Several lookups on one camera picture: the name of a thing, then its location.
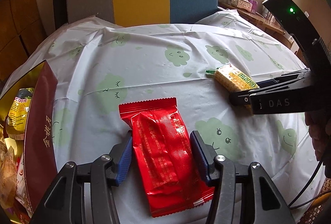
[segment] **blue gripper pad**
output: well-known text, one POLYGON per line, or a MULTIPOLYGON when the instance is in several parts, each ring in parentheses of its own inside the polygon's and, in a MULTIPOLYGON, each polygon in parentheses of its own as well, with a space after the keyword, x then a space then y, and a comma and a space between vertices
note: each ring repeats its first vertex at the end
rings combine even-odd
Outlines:
POLYGON ((205 146, 205 143, 203 142, 198 131, 193 131, 190 134, 190 143, 191 143, 193 158, 198 167, 200 177, 202 181, 204 181, 206 185, 209 186, 211 184, 209 164, 204 154, 204 151, 201 148, 201 146, 202 147, 205 146))
POLYGON ((126 178, 132 159, 132 136, 129 137, 123 153, 118 161, 117 176, 115 178, 115 185, 119 186, 126 178))

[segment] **human hand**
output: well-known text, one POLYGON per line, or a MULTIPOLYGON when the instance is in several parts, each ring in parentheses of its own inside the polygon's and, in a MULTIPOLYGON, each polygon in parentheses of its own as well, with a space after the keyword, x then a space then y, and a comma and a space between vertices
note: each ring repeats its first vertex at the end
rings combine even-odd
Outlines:
POLYGON ((305 112, 305 123, 309 126, 308 131, 312 138, 316 160, 320 161, 331 135, 331 119, 326 121, 326 115, 321 111, 305 112))

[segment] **wooden cabinet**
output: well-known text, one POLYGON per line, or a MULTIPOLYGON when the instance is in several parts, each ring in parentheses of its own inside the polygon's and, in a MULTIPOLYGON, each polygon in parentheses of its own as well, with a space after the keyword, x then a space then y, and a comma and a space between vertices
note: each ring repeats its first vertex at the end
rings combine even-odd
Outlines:
POLYGON ((0 0, 0 81, 46 38, 36 0, 0 0))

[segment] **woven mat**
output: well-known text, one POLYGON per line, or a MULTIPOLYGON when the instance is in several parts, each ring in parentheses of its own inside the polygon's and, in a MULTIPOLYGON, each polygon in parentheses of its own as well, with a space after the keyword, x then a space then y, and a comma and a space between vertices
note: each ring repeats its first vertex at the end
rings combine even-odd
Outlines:
MULTIPOLYGON (((322 193, 324 191, 331 190, 331 179, 325 179, 323 187, 319 193, 322 193)), ((300 219, 300 222, 298 224, 313 224, 315 217, 323 210, 324 204, 314 208, 314 209, 308 209, 305 214, 300 219)))

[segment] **silver screw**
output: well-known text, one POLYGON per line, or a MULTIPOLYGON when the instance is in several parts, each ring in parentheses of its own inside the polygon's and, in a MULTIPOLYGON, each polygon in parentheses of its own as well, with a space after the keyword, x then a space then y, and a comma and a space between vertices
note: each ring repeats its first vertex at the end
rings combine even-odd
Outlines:
POLYGON ((75 165, 75 163, 74 163, 73 161, 68 161, 68 162, 65 164, 66 168, 73 168, 74 165, 75 165))
POLYGON ((108 154, 105 154, 105 155, 102 155, 102 156, 101 156, 101 159, 102 159, 103 161, 109 161, 109 160, 110 160, 110 156, 109 156, 108 154))
POLYGON ((254 163, 252 163, 252 167, 254 169, 259 169, 261 167, 261 164, 259 164, 258 162, 254 162, 254 163))
POLYGON ((217 161, 225 161, 226 158, 225 158, 223 155, 217 155, 217 156, 216 156, 216 160, 217 160, 217 161))

